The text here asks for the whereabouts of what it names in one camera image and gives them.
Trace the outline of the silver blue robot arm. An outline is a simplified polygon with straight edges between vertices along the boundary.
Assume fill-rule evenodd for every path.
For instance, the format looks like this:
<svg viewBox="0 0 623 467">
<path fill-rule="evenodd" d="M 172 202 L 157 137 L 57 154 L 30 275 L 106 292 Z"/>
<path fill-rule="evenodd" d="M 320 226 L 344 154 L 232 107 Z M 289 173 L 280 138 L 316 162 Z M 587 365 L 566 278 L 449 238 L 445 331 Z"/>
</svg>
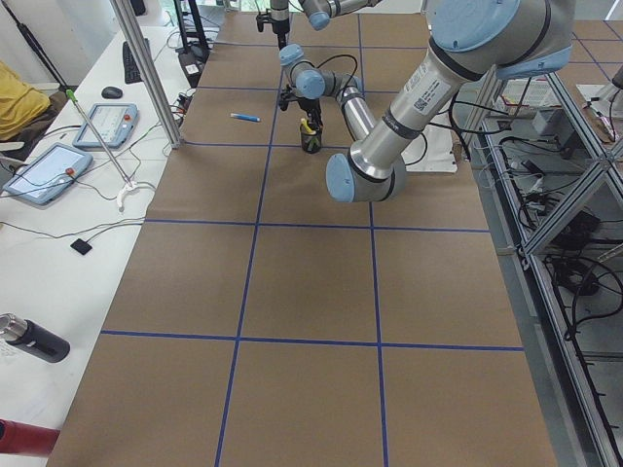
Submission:
<svg viewBox="0 0 623 467">
<path fill-rule="evenodd" d="M 364 8 L 374 8 L 379 0 L 300 0 L 298 6 L 308 18 L 314 30 L 325 28 L 332 18 L 357 12 Z M 277 46 L 281 50 L 287 45 L 290 33 L 290 2 L 287 0 L 273 0 L 270 8 L 256 16 L 257 29 L 264 30 L 269 24 L 277 39 Z"/>
<path fill-rule="evenodd" d="M 572 1 L 442 1 L 433 11 L 428 49 L 420 66 L 375 120 L 359 83 L 320 71 L 297 44 L 279 52 L 298 96 L 332 96 L 353 138 L 346 154 L 326 166 L 326 185 L 338 202 L 384 201 L 404 187 L 403 151 L 466 83 L 490 69 L 500 80 L 563 68 L 571 54 Z"/>
</svg>

